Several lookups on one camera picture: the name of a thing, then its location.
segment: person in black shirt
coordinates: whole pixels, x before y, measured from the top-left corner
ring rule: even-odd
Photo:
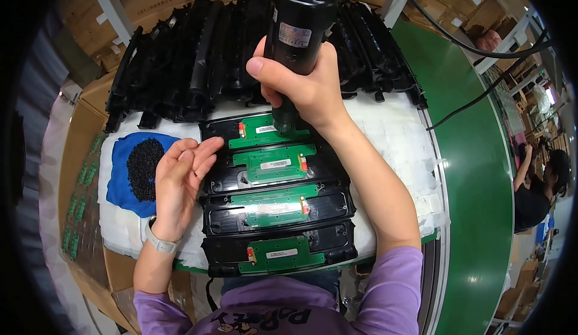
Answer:
[[[525,158],[514,178],[514,232],[522,232],[542,222],[550,211],[552,198],[563,192],[569,179],[569,159],[562,150],[550,151],[550,160],[545,166],[543,179],[536,174],[531,177],[530,189],[524,180],[532,161],[532,146],[524,148]]]

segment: wrist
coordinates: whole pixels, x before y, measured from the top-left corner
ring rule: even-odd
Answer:
[[[345,112],[343,115],[333,116],[326,124],[315,128],[319,134],[331,143],[335,138],[343,135],[349,128],[357,127],[349,113]]]
[[[151,226],[151,231],[159,240],[177,242],[183,237],[183,233],[174,226],[166,225],[158,220],[155,220]]]

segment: smartwatch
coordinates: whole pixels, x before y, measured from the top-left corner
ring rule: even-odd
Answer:
[[[154,249],[159,251],[159,252],[163,252],[163,253],[175,253],[177,252],[177,246],[179,245],[179,243],[181,242],[181,240],[177,241],[177,242],[172,242],[172,241],[165,241],[165,240],[160,240],[158,239],[153,231],[151,230],[151,228],[153,227],[153,223],[155,222],[155,220],[157,219],[156,216],[150,216],[150,219],[148,220],[148,223],[145,227],[145,231],[144,234],[146,235],[147,240],[153,245]]]

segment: person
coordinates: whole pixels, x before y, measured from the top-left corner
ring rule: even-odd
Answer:
[[[534,173],[532,166],[532,146],[524,147],[524,159],[514,178],[514,232],[523,232],[544,221],[552,207],[554,196],[564,193],[570,177],[569,159],[562,150],[550,151],[550,160],[545,166],[543,179]],[[524,186],[530,172],[530,188]]]
[[[338,278],[317,271],[225,279],[221,309],[193,326],[166,295],[174,255],[156,251],[146,241],[134,272],[134,305],[143,335],[417,334],[423,255],[415,205],[407,188],[347,113],[334,47],[323,43],[314,71],[300,76],[265,59],[264,45],[263,38],[247,63],[247,72],[261,82],[261,92],[273,107],[281,104],[277,92],[286,94],[300,116],[332,146],[373,224],[376,261],[357,318],[347,322],[338,311]],[[219,137],[200,144],[182,139],[160,160],[155,179],[157,218],[151,229],[157,238],[176,241],[191,216],[202,216],[191,214],[192,206],[200,181],[223,143]]]

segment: pile of black screws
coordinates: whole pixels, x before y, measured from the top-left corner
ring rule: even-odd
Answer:
[[[165,151],[163,145],[156,139],[149,138],[135,145],[126,161],[128,170],[128,181],[131,191],[139,202],[154,202],[155,195],[155,173],[158,162]]]

